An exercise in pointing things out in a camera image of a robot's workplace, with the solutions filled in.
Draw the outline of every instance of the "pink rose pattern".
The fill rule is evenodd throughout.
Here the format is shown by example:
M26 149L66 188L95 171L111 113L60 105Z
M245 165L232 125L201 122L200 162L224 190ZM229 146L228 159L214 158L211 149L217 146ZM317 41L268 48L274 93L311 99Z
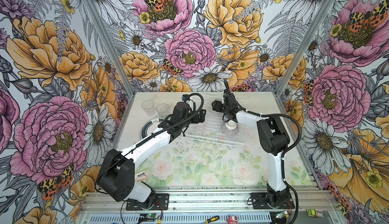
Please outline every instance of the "pink rose pattern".
M193 73L215 62L215 47L211 38L193 29L178 31L165 42L166 58L176 68L183 70L182 76L191 78Z

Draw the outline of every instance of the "clear plastic cup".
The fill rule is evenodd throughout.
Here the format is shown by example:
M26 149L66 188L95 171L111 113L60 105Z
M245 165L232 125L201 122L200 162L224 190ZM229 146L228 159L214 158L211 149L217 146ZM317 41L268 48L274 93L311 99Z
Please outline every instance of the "clear plastic cup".
M143 111L147 114L147 116L152 116L155 114L154 102L151 100L146 100L142 103Z
M168 115L169 105L162 103L157 106L158 116L164 118Z

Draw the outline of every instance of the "orange flower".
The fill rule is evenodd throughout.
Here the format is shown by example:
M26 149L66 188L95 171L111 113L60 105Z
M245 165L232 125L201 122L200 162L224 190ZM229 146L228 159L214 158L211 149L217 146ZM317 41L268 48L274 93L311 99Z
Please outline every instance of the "orange flower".
M219 27L222 34L220 44L235 45L244 48L249 45L250 40L258 37L260 25L262 23L263 13L258 8L255 13L251 13L245 18L236 19L244 9L253 6L252 0L209 0L205 7L204 16L212 24L208 27Z
M290 99L289 101L286 102L285 110L289 116L291 116L292 118L297 120L298 124L301 127L303 127L304 111L303 111L303 102L302 101L298 101L297 99L292 101L292 99ZM293 127L297 132L297 126L295 124L293 124Z
M43 24L36 18L26 17L13 20L14 27L24 36L7 39L7 52L20 69L22 78L46 79L42 86L47 86L55 77L64 79L70 84L72 91L82 84L82 81L92 75L91 57L80 37L75 31L66 28L66 44L63 50L61 63L58 61L57 30L53 21Z
M27 215L17 220L14 224L56 224L56 210L50 207L43 211L40 207L32 208Z
M192 89L185 81L172 77L170 80L166 79L166 85L162 84L160 91L191 92Z
M110 78L108 72L99 66L97 73L93 74L93 79L85 80L80 91L81 105L88 109L97 107L98 110L101 109L102 105L105 105L115 119L117 107L115 87L108 78Z
M86 198L88 192L95 192L95 183L100 166L92 166L87 168L80 176L80 179L71 187L73 197L68 199L69 204L76 205Z
M344 155L351 168L333 173L328 178L347 197L365 204L370 198L370 209L381 212L389 206L389 145L371 129L351 132L351 152Z
M232 71L231 78L229 78L228 85L241 84L249 77L249 73L252 75L255 72L255 62L258 57L259 50L250 51L250 49L241 49L232 46L227 49L222 49L217 55L221 61L228 63L225 71Z
M124 53L119 60L130 81L135 78L146 82L147 80L157 78L160 75L158 63L143 53ZM118 71L115 72L115 77L120 81Z
M280 57L275 57L271 60L270 63L272 65L263 69L263 79L275 81L277 78L282 78L292 61L293 55L294 53L288 54L287 56L281 55ZM306 65L307 60L303 58L296 70L293 72L292 78L289 80L289 85L294 90L297 90L302 85L302 82L305 81Z

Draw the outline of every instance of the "pink object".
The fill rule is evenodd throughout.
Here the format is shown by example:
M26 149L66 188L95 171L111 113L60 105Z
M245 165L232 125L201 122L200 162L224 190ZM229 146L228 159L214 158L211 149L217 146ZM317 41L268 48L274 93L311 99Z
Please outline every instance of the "pink object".
M314 79L312 98L314 105L308 106L311 119L319 118L339 133L358 125L371 100L362 71L351 65L326 65Z
M227 223L228 224L237 224L238 218L235 215L232 215L228 218Z

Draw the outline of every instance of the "screwdriver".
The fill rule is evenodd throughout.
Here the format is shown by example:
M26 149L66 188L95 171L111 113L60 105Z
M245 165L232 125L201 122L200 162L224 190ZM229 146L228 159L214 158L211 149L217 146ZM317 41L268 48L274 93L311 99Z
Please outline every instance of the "screwdriver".
M211 219L207 219L206 221L204 221L204 222L202 222L200 224L208 224L210 222L217 221L219 219L220 219L220 217L218 215L216 215L216 216L212 217Z

